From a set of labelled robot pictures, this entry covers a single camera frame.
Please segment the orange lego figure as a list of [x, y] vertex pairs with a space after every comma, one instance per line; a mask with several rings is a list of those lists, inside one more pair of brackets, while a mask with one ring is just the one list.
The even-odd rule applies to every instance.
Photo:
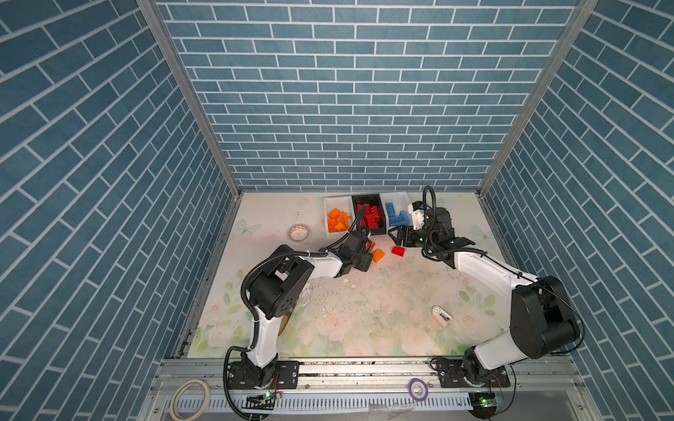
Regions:
[[349, 221], [349, 215], [346, 212], [342, 212], [340, 215], [340, 224], [342, 225], [343, 231], [347, 231], [349, 229]]

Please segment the red curved lego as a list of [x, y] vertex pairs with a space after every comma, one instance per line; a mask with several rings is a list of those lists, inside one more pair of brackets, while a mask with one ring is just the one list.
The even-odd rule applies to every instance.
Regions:
[[405, 248], [404, 247], [398, 247], [398, 246], [393, 247], [391, 249], [391, 253], [395, 254], [399, 257], [403, 257], [405, 255]]

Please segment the red lego diagonal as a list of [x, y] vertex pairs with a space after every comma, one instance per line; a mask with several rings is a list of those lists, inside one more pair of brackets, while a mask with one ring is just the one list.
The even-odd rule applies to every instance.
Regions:
[[368, 218], [375, 219], [377, 221], [380, 220], [379, 209], [376, 206], [372, 206], [369, 208]]

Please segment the blue lego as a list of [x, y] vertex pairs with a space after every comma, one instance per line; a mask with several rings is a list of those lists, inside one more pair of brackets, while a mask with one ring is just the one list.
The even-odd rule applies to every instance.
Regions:
[[404, 210], [402, 210], [402, 211], [400, 212], [400, 214], [398, 215], [397, 221], [398, 221], [399, 224], [402, 224], [402, 225], [409, 225], [409, 224], [410, 224], [410, 219], [409, 219], [409, 216], [408, 216], [407, 212], [405, 212]]
[[393, 218], [393, 217], [397, 216], [393, 203], [386, 203], [385, 208], [386, 208], [386, 211], [387, 211], [387, 215], [390, 218]]
[[402, 225], [402, 224], [399, 224], [398, 221], [397, 221], [397, 219], [398, 219], [398, 216], [393, 217], [393, 218], [389, 218], [389, 226], [391, 226], [391, 227], [394, 227], [394, 226], [404, 226], [404, 225]]

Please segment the blue lego bottom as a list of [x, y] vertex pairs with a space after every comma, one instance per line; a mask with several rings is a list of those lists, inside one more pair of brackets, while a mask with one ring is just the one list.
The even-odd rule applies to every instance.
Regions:
[[405, 212], [404, 210], [402, 210], [402, 211], [400, 212], [400, 214], [398, 215], [397, 221], [398, 221], [399, 224], [402, 224], [402, 225], [409, 225], [409, 224], [410, 224], [410, 219], [409, 219], [409, 216], [408, 216], [407, 212]]

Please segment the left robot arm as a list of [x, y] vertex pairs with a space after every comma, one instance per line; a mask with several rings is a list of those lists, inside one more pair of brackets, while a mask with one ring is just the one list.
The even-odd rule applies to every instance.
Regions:
[[373, 261], [367, 234], [345, 234], [319, 252], [300, 252], [288, 245], [255, 266], [242, 283], [242, 301], [254, 317], [253, 338], [246, 359], [267, 368], [277, 359], [277, 336], [283, 317], [296, 305], [308, 282], [339, 278], [356, 269], [366, 272]]

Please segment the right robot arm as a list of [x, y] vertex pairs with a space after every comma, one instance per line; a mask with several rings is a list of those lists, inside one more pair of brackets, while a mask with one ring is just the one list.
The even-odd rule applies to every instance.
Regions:
[[424, 257], [474, 277], [505, 294], [510, 303], [509, 328], [469, 348], [463, 356], [465, 372], [492, 372], [582, 343], [582, 319], [556, 277], [538, 277], [491, 257], [474, 241], [456, 235], [444, 208], [423, 206], [412, 212], [410, 221], [389, 229], [396, 245], [419, 247]]

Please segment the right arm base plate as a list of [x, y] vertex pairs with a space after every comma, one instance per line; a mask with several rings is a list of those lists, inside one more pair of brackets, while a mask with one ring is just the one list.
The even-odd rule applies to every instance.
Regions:
[[511, 386], [504, 367], [485, 369], [471, 359], [434, 357], [428, 365], [437, 373], [440, 386], [444, 389], [457, 388], [501, 388]]

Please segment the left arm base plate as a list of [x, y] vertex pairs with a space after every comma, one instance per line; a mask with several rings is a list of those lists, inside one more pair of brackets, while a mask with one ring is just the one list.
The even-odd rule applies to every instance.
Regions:
[[228, 389], [296, 389], [298, 361], [272, 361], [264, 368], [250, 361], [230, 363], [224, 374]]

